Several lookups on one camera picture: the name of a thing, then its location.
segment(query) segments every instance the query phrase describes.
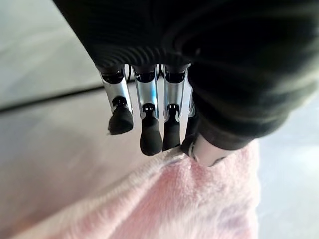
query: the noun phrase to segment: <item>robotic hand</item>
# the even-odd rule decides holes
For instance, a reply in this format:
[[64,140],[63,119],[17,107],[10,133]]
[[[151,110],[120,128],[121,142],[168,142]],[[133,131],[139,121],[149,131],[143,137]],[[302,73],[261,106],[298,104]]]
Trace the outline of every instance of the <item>robotic hand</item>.
[[[111,134],[133,128],[123,65],[133,66],[146,155],[180,144],[187,76],[193,103],[182,150],[207,166],[275,131],[315,91],[317,0],[54,2],[101,73]],[[163,144],[158,63],[165,65]]]

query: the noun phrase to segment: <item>pink fleece blanket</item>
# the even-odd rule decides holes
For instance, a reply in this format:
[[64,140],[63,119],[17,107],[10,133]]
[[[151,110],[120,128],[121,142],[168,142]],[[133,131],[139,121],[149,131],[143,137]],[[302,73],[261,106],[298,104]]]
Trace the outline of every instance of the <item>pink fleece blanket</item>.
[[178,148],[16,239],[255,239],[256,142],[213,167]]

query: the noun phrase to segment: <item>gray floor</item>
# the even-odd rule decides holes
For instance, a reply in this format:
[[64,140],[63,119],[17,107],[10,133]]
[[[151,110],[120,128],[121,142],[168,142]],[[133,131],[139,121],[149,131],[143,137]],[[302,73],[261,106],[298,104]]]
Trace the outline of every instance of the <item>gray floor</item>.
[[[0,30],[1,105],[100,83],[93,63],[51,1],[0,1]],[[162,89],[159,81],[161,101]],[[130,91],[135,128],[122,136],[106,134],[110,107],[103,92],[0,116],[0,238],[147,161],[139,150],[134,85]],[[182,135],[185,125],[183,118]],[[319,238],[319,97],[260,144],[260,238]]]

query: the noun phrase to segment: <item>black fingertip pad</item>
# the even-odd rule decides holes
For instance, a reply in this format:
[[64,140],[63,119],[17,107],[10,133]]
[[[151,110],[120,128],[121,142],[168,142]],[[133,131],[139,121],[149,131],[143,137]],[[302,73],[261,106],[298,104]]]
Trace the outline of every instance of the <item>black fingertip pad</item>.
[[179,122],[175,120],[174,116],[170,117],[164,125],[163,151],[177,146],[180,146]]
[[192,134],[196,134],[198,129],[198,123],[199,123],[199,118],[198,118],[197,112],[192,117],[188,117],[185,137],[188,137]]
[[133,129],[133,116],[131,112],[123,106],[118,106],[113,111],[109,121],[109,132],[111,135],[119,135]]
[[142,119],[142,133],[140,139],[141,151],[146,156],[152,156],[161,152],[162,140],[158,120],[147,115]]
[[188,137],[186,137],[180,146],[180,150],[189,156],[189,148],[191,144],[195,141],[195,139],[196,139],[196,134],[191,134]]

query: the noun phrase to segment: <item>pink towel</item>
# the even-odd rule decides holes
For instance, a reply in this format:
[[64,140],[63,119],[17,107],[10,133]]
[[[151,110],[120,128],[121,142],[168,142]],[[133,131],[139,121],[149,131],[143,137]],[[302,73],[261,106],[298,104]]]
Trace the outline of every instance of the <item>pink towel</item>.
[[213,167],[178,148],[17,239],[255,239],[258,146]]

